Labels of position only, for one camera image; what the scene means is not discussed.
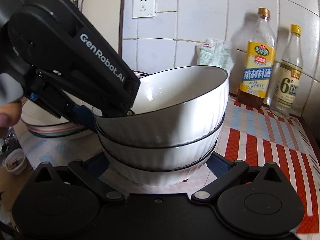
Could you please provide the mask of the person's left hand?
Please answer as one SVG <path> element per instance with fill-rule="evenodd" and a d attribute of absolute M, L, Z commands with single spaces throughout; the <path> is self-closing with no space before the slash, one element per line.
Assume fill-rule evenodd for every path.
<path fill-rule="evenodd" d="M 1 106 L 0 109 L 0 126 L 1 128 L 9 128 L 18 123 L 22 113 L 21 101 L 9 103 Z"/>

